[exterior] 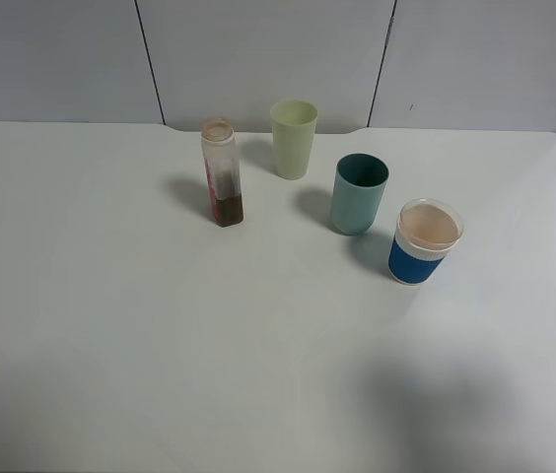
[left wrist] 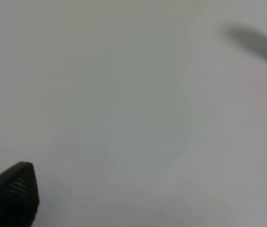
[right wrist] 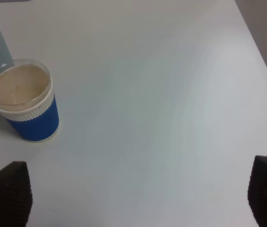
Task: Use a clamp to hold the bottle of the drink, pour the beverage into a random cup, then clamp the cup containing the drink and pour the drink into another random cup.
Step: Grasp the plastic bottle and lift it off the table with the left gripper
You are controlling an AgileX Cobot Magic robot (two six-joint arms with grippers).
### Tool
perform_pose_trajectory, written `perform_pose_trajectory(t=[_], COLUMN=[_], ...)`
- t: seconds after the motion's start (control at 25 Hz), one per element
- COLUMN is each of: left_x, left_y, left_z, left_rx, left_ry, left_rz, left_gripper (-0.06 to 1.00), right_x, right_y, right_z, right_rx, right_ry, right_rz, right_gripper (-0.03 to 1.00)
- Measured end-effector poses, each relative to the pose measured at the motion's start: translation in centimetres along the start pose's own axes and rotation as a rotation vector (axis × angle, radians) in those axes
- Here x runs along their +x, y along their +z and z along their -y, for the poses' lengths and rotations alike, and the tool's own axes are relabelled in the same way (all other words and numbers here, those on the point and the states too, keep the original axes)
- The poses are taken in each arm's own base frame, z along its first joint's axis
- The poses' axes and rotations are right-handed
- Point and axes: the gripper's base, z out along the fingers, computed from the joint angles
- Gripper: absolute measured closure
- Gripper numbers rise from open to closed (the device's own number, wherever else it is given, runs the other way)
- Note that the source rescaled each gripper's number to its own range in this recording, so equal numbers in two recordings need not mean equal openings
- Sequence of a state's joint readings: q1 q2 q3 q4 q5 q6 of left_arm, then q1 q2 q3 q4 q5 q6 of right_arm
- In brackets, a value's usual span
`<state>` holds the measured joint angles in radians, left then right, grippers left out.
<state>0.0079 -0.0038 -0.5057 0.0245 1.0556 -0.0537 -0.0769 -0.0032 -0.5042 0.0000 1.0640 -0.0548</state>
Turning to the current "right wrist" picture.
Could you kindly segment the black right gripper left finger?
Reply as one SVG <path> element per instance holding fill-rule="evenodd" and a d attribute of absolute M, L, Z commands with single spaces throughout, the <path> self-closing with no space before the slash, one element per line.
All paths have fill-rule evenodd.
<path fill-rule="evenodd" d="M 13 161 L 0 170 L 0 227 L 25 227 L 33 195 L 25 161 Z"/>

